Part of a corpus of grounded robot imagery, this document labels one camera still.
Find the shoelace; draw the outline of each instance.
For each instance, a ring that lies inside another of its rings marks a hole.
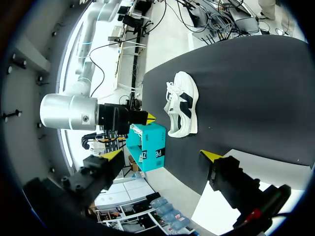
[[[177,86],[174,85],[173,82],[166,82],[166,86],[167,86],[167,92],[165,96],[166,101],[169,101],[173,97],[177,97],[177,94],[181,91]]]

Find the shoe sole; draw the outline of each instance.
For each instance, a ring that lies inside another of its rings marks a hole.
[[[193,79],[191,79],[193,85],[193,98],[192,98],[192,108],[191,108],[191,127],[190,133],[196,134],[198,132],[198,120],[196,114],[196,104],[199,98],[199,92],[197,89],[197,85]]]

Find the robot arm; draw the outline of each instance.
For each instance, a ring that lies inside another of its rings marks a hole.
[[[102,125],[104,130],[128,134],[132,123],[146,125],[155,119],[145,111],[133,111],[130,106],[98,104],[90,98],[95,65],[85,62],[91,49],[97,21],[112,21],[121,0],[108,0],[105,4],[94,2],[88,9],[83,23],[77,51],[78,81],[63,94],[48,94],[40,105],[40,118],[46,127],[56,129],[96,130]]]
[[[83,28],[77,50],[78,67],[76,74],[80,75],[84,71],[84,62],[88,56],[96,28],[97,21],[111,22],[119,8],[121,0],[105,0],[104,3],[94,2],[90,5],[87,17],[83,22]]]

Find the black stripe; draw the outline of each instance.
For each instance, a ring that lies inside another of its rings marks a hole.
[[[180,95],[180,97],[186,101],[181,102],[179,107],[181,111],[190,119],[191,111],[189,109],[192,108],[192,97],[190,97],[188,94],[184,92]]]

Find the desk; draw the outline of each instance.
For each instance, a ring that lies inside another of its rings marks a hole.
[[[199,90],[198,133],[166,137],[165,168],[202,194],[201,149],[231,149],[313,166],[315,68],[308,45],[285,36],[261,35],[218,42],[149,71],[143,81],[144,110],[170,128],[163,110],[166,82],[189,73]]]

